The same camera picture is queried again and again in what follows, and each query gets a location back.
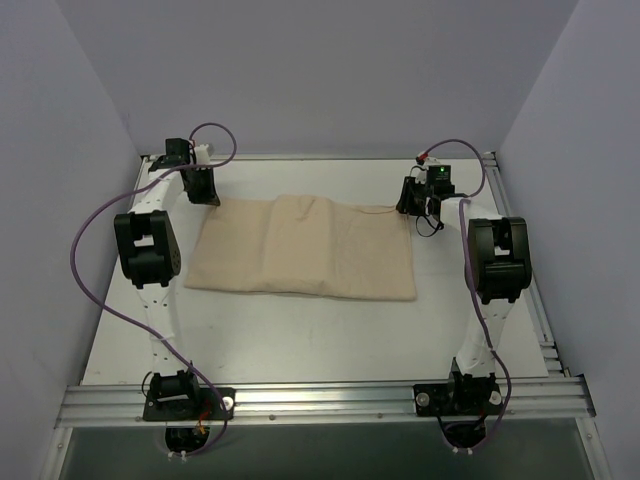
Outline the beige cloth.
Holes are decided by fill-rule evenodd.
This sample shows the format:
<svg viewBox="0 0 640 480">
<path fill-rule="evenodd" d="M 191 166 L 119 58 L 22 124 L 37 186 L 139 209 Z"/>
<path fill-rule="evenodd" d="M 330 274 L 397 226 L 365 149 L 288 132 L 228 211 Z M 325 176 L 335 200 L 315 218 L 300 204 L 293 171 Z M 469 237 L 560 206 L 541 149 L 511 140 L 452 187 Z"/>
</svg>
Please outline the beige cloth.
<svg viewBox="0 0 640 480">
<path fill-rule="evenodd" d="M 223 199 L 202 224 L 185 285 L 369 301 L 417 297 L 405 216 L 392 206 L 312 195 Z"/>
</svg>

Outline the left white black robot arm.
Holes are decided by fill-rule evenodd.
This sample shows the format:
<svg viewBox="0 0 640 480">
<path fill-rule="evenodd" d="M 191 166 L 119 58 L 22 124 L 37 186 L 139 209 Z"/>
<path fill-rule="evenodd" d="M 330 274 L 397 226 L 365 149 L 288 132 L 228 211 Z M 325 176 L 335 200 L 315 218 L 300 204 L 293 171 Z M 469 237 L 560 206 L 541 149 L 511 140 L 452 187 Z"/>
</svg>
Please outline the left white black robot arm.
<svg viewBox="0 0 640 480">
<path fill-rule="evenodd" d="M 179 419 L 194 417 L 202 405 L 196 375 L 173 352 L 182 346 L 176 278 L 182 257 L 170 211 L 181 195 L 195 205 L 218 207 L 214 172 L 205 166 L 212 148 L 182 138 L 165 141 L 165 153 L 149 168 L 154 186 L 125 214 L 114 218 L 122 272 L 136 289 L 149 329 L 153 370 L 147 398 L 165 403 Z"/>
</svg>

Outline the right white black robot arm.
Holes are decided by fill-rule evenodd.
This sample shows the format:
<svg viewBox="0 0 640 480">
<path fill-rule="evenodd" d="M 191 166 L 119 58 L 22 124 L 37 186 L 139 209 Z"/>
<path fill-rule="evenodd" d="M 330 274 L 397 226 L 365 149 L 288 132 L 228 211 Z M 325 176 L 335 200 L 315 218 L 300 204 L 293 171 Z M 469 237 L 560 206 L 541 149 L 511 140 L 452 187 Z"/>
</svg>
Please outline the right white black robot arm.
<svg viewBox="0 0 640 480">
<path fill-rule="evenodd" d="M 437 234 L 446 228 L 461 235 L 463 275 L 472 313 L 452 370 L 462 377 L 444 388 L 444 400 L 455 412 L 469 411 L 480 400 L 471 378 L 493 377 L 507 319 L 532 280 L 528 228 L 521 217 L 494 214 L 458 192 L 452 168 L 419 162 L 403 180 L 396 210 L 425 221 Z"/>
</svg>

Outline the back aluminium rail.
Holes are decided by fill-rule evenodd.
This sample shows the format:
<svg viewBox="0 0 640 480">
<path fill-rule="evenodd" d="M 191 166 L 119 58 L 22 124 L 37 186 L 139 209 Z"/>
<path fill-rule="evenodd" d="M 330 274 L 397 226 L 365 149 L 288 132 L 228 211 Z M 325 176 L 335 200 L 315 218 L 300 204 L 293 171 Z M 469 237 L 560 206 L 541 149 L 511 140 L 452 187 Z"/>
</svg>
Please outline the back aluminium rail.
<svg viewBox="0 0 640 480">
<path fill-rule="evenodd" d="M 155 160 L 160 154 L 146 154 L 141 155 L 143 161 Z M 449 160 L 477 160 L 476 156 L 472 153 L 452 154 L 446 156 L 444 153 L 432 153 L 437 159 L 449 159 Z M 228 157 L 225 155 L 213 155 L 211 157 L 214 162 L 222 162 Z M 293 153 L 293 154 L 275 154 L 275 153 L 248 153 L 248 154 L 236 154 L 233 160 L 236 161 L 320 161 L 320 160 L 409 160 L 415 161 L 416 154 L 404 154 L 404 155 L 346 155 L 346 154 L 310 154 L 310 153 Z M 487 161 L 497 162 L 496 152 L 484 152 L 481 154 L 481 158 Z"/>
</svg>

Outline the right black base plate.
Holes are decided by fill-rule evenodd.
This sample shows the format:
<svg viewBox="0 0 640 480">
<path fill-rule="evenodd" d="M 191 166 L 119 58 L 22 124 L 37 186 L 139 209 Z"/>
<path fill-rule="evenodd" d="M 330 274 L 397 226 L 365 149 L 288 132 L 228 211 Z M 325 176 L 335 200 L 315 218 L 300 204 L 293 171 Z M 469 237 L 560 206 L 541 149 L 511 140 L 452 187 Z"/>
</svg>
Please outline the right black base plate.
<svg viewBox="0 0 640 480">
<path fill-rule="evenodd" d="M 487 379 L 414 384 L 412 389 L 419 417 L 497 415 L 503 407 L 499 387 Z"/>
</svg>

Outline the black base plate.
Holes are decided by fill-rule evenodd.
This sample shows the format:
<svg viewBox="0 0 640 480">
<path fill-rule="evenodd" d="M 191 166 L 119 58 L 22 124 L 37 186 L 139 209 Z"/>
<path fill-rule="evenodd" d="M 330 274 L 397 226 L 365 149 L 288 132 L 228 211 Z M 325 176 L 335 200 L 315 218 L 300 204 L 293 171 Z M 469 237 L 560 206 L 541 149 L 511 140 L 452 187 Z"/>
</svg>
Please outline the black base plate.
<svg viewBox="0 0 640 480">
<path fill-rule="evenodd" d="M 225 420 L 233 417 L 236 390 L 229 387 L 218 389 L 225 401 L 227 412 L 214 393 L 201 387 L 196 395 L 189 396 L 186 390 L 174 390 L 161 393 L 149 390 L 144 405 L 142 419 L 148 422 L 177 422 L 196 420 Z"/>
<path fill-rule="evenodd" d="M 412 389 L 419 417 L 497 415 L 503 407 L 499 387 L 487 379 L 414 384 Z"/>
</svg>

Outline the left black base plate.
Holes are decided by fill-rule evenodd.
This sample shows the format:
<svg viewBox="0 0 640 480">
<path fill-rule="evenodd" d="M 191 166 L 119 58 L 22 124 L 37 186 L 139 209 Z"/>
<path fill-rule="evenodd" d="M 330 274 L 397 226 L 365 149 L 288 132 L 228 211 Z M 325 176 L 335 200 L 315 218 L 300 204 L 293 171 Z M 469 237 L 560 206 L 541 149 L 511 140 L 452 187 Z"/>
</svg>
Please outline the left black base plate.
<svg viewBox="0 0 640 480">
<path fill-rule="evenodd" d="M 174 390 L 161 393 L 149 390 L 144 405 L 142 419 L 148 422 L 177 422 L 196 420 L 225 420 L 233 417 L 236 390 L 229 387 L 218 389 L 225 401 L 227 412 L 214 393 L 201 387 L 196 395 L 189 396 L 186 390 Z"/>
</svg>

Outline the front aluminium rail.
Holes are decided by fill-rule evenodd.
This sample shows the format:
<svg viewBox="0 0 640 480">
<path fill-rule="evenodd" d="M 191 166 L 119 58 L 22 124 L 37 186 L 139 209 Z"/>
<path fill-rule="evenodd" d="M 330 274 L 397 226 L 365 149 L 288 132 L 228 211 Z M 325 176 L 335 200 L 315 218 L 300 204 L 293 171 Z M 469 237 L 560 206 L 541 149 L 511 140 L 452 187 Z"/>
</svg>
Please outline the front aluminium rail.
<svg viewBox="0 0 640 480">
<path fill-rule="evenodd" d="M 311 384 L 237 384 L 232 426 L 417 423 L 411 381 Z M 147 422 L 133 385 L 67 389 L 55 426 L 188 427 L 187 421 Z M 516 379 L 506 420 L 589 418 L 595 415 L 579 377 Z"/>
</svg>

